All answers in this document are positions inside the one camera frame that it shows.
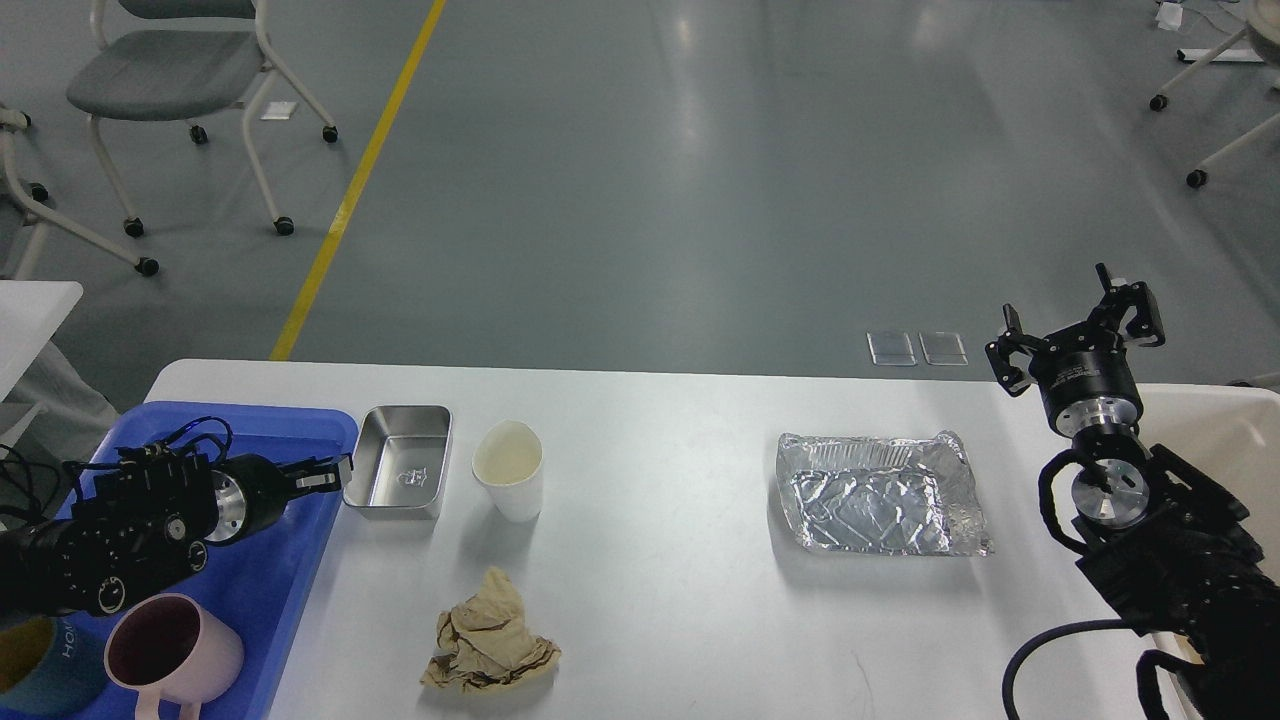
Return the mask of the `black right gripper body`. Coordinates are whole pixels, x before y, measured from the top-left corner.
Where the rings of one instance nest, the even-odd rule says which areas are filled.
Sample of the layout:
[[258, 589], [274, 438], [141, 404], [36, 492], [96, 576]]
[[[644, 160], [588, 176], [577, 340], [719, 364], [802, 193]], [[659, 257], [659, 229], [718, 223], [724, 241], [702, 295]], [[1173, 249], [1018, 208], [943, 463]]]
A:
[[1144, 410], [1123, 348], [1038, 356], [1032, 378], [1051, 430], [1065, 438], [1092, 425], [1132, 428]]

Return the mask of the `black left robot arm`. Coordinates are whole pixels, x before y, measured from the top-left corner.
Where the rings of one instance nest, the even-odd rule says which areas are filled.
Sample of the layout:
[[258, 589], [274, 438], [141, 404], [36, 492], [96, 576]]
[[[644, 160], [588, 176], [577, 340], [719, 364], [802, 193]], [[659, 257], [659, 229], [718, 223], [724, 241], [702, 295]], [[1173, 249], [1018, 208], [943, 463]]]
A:
[[3, 626], [87, 612], [111, 616], [209, 565], [211, 547], [279, 521], [288, 505], [339, 491], [351, 454], [274, 462], [232, 452], [234, 433], [196, 418], [160, 439], [120, 446], [110, 462], [64, 464], [68, 519], [29, 511], [3, 533]]

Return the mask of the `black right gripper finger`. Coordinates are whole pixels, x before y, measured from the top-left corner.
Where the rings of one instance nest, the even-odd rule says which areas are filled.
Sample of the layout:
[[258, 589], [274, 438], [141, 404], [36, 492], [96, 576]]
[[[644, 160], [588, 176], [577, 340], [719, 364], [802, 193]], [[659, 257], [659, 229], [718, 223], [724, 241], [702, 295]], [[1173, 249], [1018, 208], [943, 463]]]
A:
[[1027, 369], [1012, 364], [1012, 356], [1021, 354], [1036, 360], [1039, 356], [1048, 356], [1056, 345], [1047, 338], [1024, 332], [1020, 315], [1011, 304], [1002, 306], [1002, 316], [1005, 329], [986, 345], [986, 356], [998, 386], [1010, 397], [1018, 397], [1034, 384], [1034, 379]]
[[1123, 348], [1125, 343], [1164, 346], [1164, 323], [1148, 284], [1114, 278], [1105, 264], [1096, 264], [1094, 272], [1102, 286], [1102, 297], [1071, 332], [1071, 346], [1080, 351]]

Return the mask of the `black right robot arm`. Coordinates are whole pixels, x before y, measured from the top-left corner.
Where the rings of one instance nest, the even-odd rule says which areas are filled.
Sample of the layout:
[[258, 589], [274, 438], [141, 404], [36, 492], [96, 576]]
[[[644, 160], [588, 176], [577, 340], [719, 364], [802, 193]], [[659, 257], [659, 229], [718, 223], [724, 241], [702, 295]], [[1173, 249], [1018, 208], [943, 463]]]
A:
[[1005, 305], [1005, 331], [986, 346], [1000, 387], [1012, 397], [1037, 387], [1050, 429], [1070, 443], [1039, 471], [1039, 516], [1114, 611], [1027, 641], [1002, 675], [1004, 711], [1018, 717], [1015, 680], [1038, 648], [1119, 629], [1175, 633], [1198, 653], [1194, 662], [1162, 650], [1140, 655], [1135, 685], [1147, 719], [1169, 716], [1161, 673], [1204, 719], [1276, 717], [1279, 591], [1243, 527], [1248, 509], [1170, 448], [1142, 443], [1126, 345], [1165, 342], [1158, 305], [1147, 283], [1115, 281], [1105, 264], [1096, 273], [1103, 293], [1084, 320], [1038, 337]]

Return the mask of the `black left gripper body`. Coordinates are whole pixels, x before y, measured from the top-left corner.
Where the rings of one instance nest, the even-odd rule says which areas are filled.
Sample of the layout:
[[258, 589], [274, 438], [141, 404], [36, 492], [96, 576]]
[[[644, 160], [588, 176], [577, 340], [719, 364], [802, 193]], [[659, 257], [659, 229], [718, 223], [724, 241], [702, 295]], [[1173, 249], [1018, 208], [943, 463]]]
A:
[[244, 454], [211, 470], [218, 519], [205, 541], [234, 544], [280, 519], [288, 502], [300, 497], [297, 480], [269, 459]]

